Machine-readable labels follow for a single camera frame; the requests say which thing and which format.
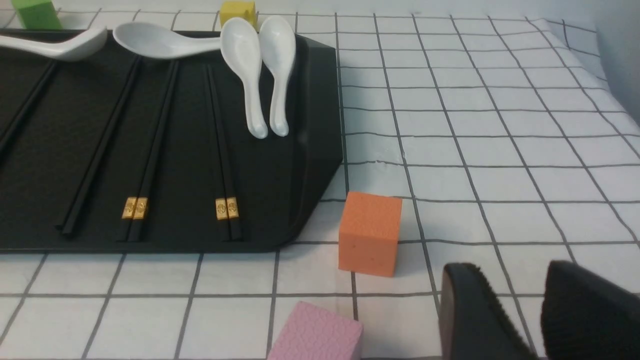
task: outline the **orange foam block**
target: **orange foam block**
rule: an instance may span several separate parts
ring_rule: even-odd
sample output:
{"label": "orange foam block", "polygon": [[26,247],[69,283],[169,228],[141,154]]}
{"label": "orange foam block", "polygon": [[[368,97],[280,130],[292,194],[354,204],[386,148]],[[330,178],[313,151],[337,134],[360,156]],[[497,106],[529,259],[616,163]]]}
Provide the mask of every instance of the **orange foam block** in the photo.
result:
{"label": "orange foam block", "polygon": [[349,192],[338,238],[338,268],[392,277],[402,199]]}

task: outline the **pink cube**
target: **pink cube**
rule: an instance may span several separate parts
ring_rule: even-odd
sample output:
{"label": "pink cube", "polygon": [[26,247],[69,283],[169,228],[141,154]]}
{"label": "pink cube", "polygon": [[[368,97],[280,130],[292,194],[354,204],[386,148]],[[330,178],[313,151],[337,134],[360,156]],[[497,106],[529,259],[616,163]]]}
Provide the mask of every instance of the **pink cube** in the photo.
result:
{"label": "pink cube", "polygon": [[360,360],[361,323],[301,301],[267,360]]}

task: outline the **ceramic spoon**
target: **ceramic spoon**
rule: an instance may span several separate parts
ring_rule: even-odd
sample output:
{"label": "ceramic spoon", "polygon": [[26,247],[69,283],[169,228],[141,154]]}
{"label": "ceramic spoon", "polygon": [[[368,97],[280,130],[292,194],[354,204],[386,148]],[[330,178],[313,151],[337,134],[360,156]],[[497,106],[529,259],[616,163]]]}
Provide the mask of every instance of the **ceramic spoon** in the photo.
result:
{"label": "ceramic spoon", "polygon": [[220,38],[189,38],[146,22],[128,22],[113,30],[113,38],[132,53],[153,59],[178,59],[220,50]]}
{"label": "ceramic spoon", "polygon": [[242,80],[244,111],[249,132],[258,139],[267,137],[258,84],[262,70],[258,34],[246,20],[234,17],[228,20],[220,33],[222,57],[229,68]]}
{"label": "ceramic spoon", "polygon": [[276,135],[287,136],[289,125],[285,114],[287,85],[296,58],[296,37],[289,23],[281,16],[269,17],[260,27],[260,52],[273,74],[273,95],[269,125]]}
{"label": "ceramic spoon", "polygon": [[61,61],[78,61],[97,53],[107,41],[107,28],[91,28],[65,42],[49,43],[0,36],[0,47],[10,47]]}

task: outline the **black chopsticks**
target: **black chopsticks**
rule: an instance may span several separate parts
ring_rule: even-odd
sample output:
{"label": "black chopsticks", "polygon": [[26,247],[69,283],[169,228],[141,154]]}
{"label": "black chopsticks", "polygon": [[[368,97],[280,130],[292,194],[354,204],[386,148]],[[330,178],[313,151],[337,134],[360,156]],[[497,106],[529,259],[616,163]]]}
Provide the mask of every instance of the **black chopsticks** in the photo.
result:
{"label": "black chopsticks", "polygon": [[173,60],[169,65],[168,77],[164,87],[163,102],[152,124],[145,151],[140,159],[138,173],[131,179],[131,192],[125,200],[122,211],[122,221],[118,230],[118,241],[139,241],[142,230],[142,220],[149,207],[149,195],[156,175],[157,162],[160,157],[164,130],[171,110],[171,103],[178,74],[179,62]]}
{"label": "black chopsticks", "polygon": [[20,110],[9,121],[9,124],[0,133],[0,154],[4,154],[7,146],[11,143],[15,137],[16,132],[20,129],[20,126],[25,121],[28,113],[32,110],[32,106],[40,98],[40,94],[46,89],[47,84],[53,78],[53,74],[58,68],[58,62],[56,60],[49,60],[46,68],[42,72],[40,79],[36,85],[31,89],[29,96],[20,107]]}
{"label": "black chopsticks", "polygon": [[131,91],[134,87],[136,75],[138,74],[138,69],[140,68],[141,63],[142,57],[136,56],[131,64],[131,67],[129,68],[129,72],[127,73],[127,81],[125,82],[125,85],[120,92],[120,96],[118,97],[118,101],[116,102],[113,111],[111,112],[111,116],[109,117],[109,120],[107,121],[107,124],[102,131],[98,145],[93,152],[93,156],[89,162],[89,165],[84,171],[84,175],[80,180],[80,184],[76,188],[77,190],[74,194],[74,197],[71,200],[71,203],[67,206],[67,210],[61,214],[58,221],[56,222],[56,228],[61,230],[62,235],[70,236],[74,232],[78,216],[80,215],[82,208],[86,202],[86,198],[88,196],[91,185],[94,182],[95,175],[100,167],[100,164],[102,163],[104,153],[111,141],[111,137],[113,136],[115,129],[118,127],[122,111],[125,104],[127,103],[129,94],[131,94]]}
{"label": "black chopsticks", "polygon": [[218,197],[218,192],[216,191],[216,218],[222,221],[228,220],[231,232],[230,240],[239,241],[242,239],[240,213],[233,182],[233,175],[231,173],[229,149],[227,147],[227,139],[220,111],[220,100],[218,99],[218,93],[216,91],[216,81],[213,75],[213,69],[211,69],[210,65],[205,66],[205,79],[207,105],[209,107],[209,113],[213,118],[208,119],[211,144],[212,146],[218,144],[218,158],[213,157],[212,161],[213,163],[220,163],[224,184],[224,193],[222,194],[222,197]]}

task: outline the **green cube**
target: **green cube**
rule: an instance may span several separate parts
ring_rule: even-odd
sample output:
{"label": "green cube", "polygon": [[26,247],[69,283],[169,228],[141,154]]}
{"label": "green cube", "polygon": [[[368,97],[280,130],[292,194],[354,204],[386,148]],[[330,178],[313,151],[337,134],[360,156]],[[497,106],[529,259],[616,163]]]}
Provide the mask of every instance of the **green cube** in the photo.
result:
{"label": "green cube", "polygon": [[62,29],[62,24],[60,24],[51,0],[11,0],[11,3],[23,28],[33,30]]}

